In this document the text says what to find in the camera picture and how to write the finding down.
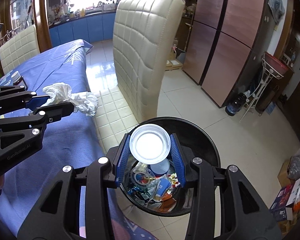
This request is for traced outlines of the white plastic lid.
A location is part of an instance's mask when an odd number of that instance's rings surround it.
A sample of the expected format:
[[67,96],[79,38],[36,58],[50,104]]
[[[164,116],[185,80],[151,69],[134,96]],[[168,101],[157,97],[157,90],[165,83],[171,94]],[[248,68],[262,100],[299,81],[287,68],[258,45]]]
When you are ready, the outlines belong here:
[[171,139],[161,126],[144,124],[132,132],[129,149],[139,162],[147,165],[157,164],[167,158],[171,149]]

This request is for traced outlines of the white tissue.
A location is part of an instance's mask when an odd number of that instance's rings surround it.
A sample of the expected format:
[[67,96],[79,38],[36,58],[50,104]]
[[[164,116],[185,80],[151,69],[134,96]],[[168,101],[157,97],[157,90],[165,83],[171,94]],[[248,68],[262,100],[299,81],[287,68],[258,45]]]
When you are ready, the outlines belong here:
[[73,93],[69,84],[59,82],[43,88],[43,92],[50,98],[42,107],[70,102],[74,105],[74,112],[81,112],[86,116],[95,116],[98,99],[92,92]]

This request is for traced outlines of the brown medicine bottle white cap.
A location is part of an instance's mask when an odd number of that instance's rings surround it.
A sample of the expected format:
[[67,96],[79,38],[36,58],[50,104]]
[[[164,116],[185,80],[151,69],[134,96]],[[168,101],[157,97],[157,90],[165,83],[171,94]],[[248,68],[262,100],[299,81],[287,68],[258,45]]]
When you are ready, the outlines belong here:
[[13,85],[19,85],[21,82],[23,82],[23,77],[21,76],[21,74],[18,71],[15,71],[12,75],[11,75],[11,79],[13,82]]

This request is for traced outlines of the blue plastic bowl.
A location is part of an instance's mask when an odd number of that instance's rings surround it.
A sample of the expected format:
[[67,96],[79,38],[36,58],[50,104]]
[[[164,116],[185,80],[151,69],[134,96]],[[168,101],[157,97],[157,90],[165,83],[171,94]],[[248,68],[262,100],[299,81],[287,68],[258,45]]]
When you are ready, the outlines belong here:
[[153,172],[156,177],[161,177],[165,175],[170,169],[170,162],[168,159],[164,159],[163,161],[157,164],[149,165],[149,169]]

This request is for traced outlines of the black round trash bin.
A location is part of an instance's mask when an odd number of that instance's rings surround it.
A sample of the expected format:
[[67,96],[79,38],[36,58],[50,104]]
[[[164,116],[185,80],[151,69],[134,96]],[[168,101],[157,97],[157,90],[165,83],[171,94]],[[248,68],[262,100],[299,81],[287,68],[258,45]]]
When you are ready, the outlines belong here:
[[140,124],[161,126],[170,136],[171,149],[166,159],[169,171],[156,177],[149,165],[129,156],[120,189],[137,208],[151,215],[177,217],[190,213],[198,173],[190,163],[198,157],[213,167],[220,158],[212,139],[200,127],[176,117],[158,117]]

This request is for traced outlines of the cream chair far left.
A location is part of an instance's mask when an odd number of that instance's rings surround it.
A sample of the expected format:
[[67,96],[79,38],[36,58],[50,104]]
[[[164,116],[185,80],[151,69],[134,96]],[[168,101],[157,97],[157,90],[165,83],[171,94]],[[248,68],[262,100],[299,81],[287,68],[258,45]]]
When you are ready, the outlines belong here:
[[31,25],[0,47],[0,62],[4,74],[39,53],[36,26]]

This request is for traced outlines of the colorful cardboard box on floor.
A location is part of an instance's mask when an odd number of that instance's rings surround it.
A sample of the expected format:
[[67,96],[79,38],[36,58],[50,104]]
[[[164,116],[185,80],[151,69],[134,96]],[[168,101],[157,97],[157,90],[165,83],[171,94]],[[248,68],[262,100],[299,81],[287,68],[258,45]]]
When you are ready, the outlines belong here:
[[283,187],[269,210],[277,222],[293,220],[300,211],[300,179]]

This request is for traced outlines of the blue kitchen cabinet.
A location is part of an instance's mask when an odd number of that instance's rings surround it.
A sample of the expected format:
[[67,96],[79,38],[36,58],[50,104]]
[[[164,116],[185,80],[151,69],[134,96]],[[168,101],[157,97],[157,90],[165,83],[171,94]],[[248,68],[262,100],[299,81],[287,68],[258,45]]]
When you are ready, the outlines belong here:
[[101,12],[53,24],[49,27],[52,47],[77,39],[83,39],[89,43],[111,40],[115,15],[115,11]]

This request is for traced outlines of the dark blue water jug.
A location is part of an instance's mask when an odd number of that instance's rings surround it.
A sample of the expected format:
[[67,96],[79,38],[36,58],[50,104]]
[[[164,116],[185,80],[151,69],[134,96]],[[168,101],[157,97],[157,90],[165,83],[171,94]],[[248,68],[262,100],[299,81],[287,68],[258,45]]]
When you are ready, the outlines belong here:
[[244,93],[237,94],[236,97],[226,106],[225,112],[229,116],[236,115],[236,113],[239,112],[242,106],[245,104],[246,99],[247,97]]

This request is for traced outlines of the cream chair right side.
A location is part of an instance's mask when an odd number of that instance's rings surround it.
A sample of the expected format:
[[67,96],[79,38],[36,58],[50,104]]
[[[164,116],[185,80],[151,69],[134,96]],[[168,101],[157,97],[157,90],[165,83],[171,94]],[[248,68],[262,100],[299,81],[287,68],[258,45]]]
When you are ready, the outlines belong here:
[[166,62],[184,7],[184,0],[121,0],[117,6],[115,72],[137,122],[157,116]]

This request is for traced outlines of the white metal plant stand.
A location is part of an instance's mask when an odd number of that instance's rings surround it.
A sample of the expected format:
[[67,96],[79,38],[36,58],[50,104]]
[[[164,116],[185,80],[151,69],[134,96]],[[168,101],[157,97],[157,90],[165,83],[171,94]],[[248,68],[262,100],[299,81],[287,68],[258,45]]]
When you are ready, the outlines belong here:
[[240,121],[246,116],[246,114],[256,108],[256,105],[261,98],[265,88],[270,83],[270,81],[275,78],[280,80],[284,77],[285,73],[288,71],[288,67],[281,61],[276,59],[273,55],[268,52],[264,52],[261,56],[262,69],[259,74],[251,81],[248,90],[243,94],[245,95],[246,107],[245,113],[241,117]]

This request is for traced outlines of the pink double door refrigerator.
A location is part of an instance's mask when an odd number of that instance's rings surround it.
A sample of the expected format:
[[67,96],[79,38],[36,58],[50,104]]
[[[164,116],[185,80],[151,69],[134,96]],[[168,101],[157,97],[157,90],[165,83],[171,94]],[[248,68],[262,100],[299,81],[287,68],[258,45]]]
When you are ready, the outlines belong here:
[[226,105],[253,52],[264,0],[198,0],[184,72]]

